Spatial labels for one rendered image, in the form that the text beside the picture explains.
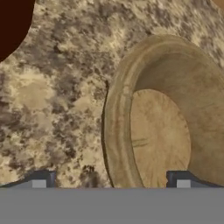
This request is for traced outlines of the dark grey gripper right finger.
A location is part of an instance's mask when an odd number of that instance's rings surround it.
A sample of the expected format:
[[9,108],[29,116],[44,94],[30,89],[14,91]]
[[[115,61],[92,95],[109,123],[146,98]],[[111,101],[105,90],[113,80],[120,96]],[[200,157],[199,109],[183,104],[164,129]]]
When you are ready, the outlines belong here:
[[199,179],[189,171],[168,171],[166,179],[166,186],[169,188],[222,188],[222,185]]

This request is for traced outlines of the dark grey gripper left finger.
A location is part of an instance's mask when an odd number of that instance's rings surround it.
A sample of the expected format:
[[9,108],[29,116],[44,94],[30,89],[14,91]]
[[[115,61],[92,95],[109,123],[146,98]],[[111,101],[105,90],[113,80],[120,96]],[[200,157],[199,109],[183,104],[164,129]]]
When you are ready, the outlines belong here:
[[55,171],[39,170],[26,175],[20,180],[0,185],[0,188],[51,188],[56,186],[55,181]]

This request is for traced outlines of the dark brown round bowl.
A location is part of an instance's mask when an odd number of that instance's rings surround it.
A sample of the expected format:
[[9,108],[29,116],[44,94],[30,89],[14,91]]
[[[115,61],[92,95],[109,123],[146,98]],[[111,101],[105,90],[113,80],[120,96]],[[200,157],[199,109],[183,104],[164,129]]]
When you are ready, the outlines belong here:
[[0,0],[0,62],[25,39],[32,23],[35,0]]

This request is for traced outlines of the tan wooden bowl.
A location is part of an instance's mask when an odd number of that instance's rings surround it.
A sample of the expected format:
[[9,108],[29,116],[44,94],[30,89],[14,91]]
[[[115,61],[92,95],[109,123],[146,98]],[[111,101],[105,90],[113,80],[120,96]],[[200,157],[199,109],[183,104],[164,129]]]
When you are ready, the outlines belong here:
[[224,70],[183,38],[152,35],[126,54],[103,126],[115,187],[162,188],[168,171],[224,186]]

